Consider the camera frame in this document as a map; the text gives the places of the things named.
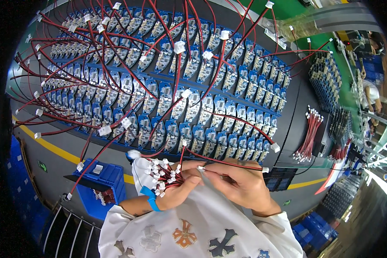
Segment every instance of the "shirt sleeve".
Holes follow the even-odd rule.
[[[135,216],[127,213],[122,207],[114,205],[106,214],[99,237],[100,257],[117,257],[122,252],[114,245],[124,228]]]
[[[303,257],[303,248],[295,239],[285,211],[267,218],[253,216],[257,228],[271,241],[283,257]]]

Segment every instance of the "white connector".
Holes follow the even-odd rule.
[[[105,31],[105,27],[103,27],[102,24],[99,24],[99,25],[97,26],[97,31],[98,31],[99,33],[102,33],[103,31]]]
[[[100,129],[97,130],[99,132],[100,136],[108,135],[112,132],[111,126],[102,126]]]
[[[72,24],[72,25],[70,25],[70,27],[69,27],[69,31],[75,32],[76,28],[77,28],[77,26]]]
[[[119,10],[119,7],[122,3],[116,2],[115,5],[112,7],[112,9]]]
[[[180,54],[180,53],[184,52],[186,50],[185,44],[186,43],[182,40],[175,42],[173,52],[175,52],[175,54]]]
[[[88,21],[90,21],[92,19],[92,15],[91,14],[86,14],[85,16],[84,16],[84,21],[85,22],[88,22]]]
[[[120,123],[122,124],[122,126],[124,127],[124,129],[128,129],[129,126],[132,125],[132,122],[129,120],[129,118],[125,117],[124,119],[122,119],[122,121],[120,121]]]
[[[36,116],[41,116],[43,114],[43,110],[41,109],[36,109]]]
[[[229,31],[221,31],[221,36],[220,36],[220,39],[222,40],[227,40],[229,39]]]
[[[279,147],[279,145],[276,142],[274,142],[274,144],[271,145],[271,149],[273,150],[273,152],[277,153],[280,151],[281,148]]]
[[[109,17],[105,17],[104,19],[103,19],[103,21],[102,21],[102,24],[103,25],[108,25],[108,23],[109,23],[109,21],[110,21],[111,19],[109,18]]]
[[[127,155],[129,156],[129,158],[131,159],[136,159],[136,158],[140,158],[141,157],[141,153],[135,149],[131,149],[127,152]]]
[[[181,97],[184,99],[187,99],[191,94],[192,94],[192,91],[190,91],[189,89],[186,89],[184,90],[184,92],[182,92]]]
[[[272,9],[272,6],[274,5],[273,2],[268,1],[267,4],[265,5],[266,8]]]
[[[214,57],[214,54],[211,51],[205,51],[202,53],[202,57],[206,60],[211,60]]]

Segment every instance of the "finger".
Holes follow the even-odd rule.
[[[215,172],[205,171],[203,174],[209,179],[215,189],[219,190],[226,197],[232,196],[238,190],[236,187],[223,180],[221,176]]]
[[[201,173],[196,169],[196,168],[191,168],[191,169],[188,169],[188,170],[185,170],[185,171],[183,171],[182,172],[182,177],[184,178],[184,179],[187,179],[188,177],[190,177],[190,176],[196,176],[196,177],[200,177],[200,178],[202,178],[202,175],[201,175]],[[200,182],[199,182],[199,184],[200,185],[205,185],[204,183],[203,183],[203,180],[201,180]]]
[[[228,163],[237,164],[237,160],[233,158],[227,158],[224,160]],[[250,180],[255,178],[255,175],[251,173],[249,170],[244,168],[237,168],[230,165],[225,165],[221,163],[213,163],[210,165],[206,165],[205,168],[207,170],[220,173],[220,174],[226,174],[239,184],[249,182]]]
[[[205,161],[187,160],[187,161],[182,162],[181,171],[188,170],[191,168],[197,168],[198,166],[205,165],[205,163],[206,163]],[[179,162],[176,162],[175,164],[171,165],[170,167],[172,170],[176,170],[178,165],[179,165]]]
[[[188,177],[185,182],[175,189],[176,192],[178,192],[179,198],[186,199],[189,195],[189,193],[198,185],[199,182],[202,181],[202,178],[196,177],[196,176],[190,176]]]

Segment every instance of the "printed cross design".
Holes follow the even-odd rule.
[[[228,246],[227,244],[234,236],[237,236],[238,234],[235,232],[235,230],[228,230],[225,229],[225,237],[224,239],[219,242],[218,238],[214,238],[212,240],[209,240],[209,247],[215,246],[213,249],[209,249],[209,251],[212,254],[212,257],[223,257],[223,251],[225,251],[226,254],[230,254],[235,251],[235,245]]]
[[[182,230],[176,228],[175,231],[172,233],[173,239],[177,240],[176,244],[180,245],[182,248],[186,248],[190,245],[193,245],[194,242],[196,242],[197,240],[195,233],[189,232],[190,228],[191,223],[186,220],[182,220]]]
[[[269,258],[269,250],[259,250],[260,253],[258,254],[257,258]]]
[[[128,247],[126,248],[126,251],[124,250],[123,240],[120,240],[120,241],[116,240],[116,243],[114,244],[114,246],[117,247],[122,252],[122,254],[118,256],[118,258],[136,258],[132,248]]]
[[[141,238],[140,245],[145,248],[146,251],[151,251],[156,253],[160,247],[160,236],[157,231],[155,231],[153,225],[147,225],[143,229],[145,237]]]

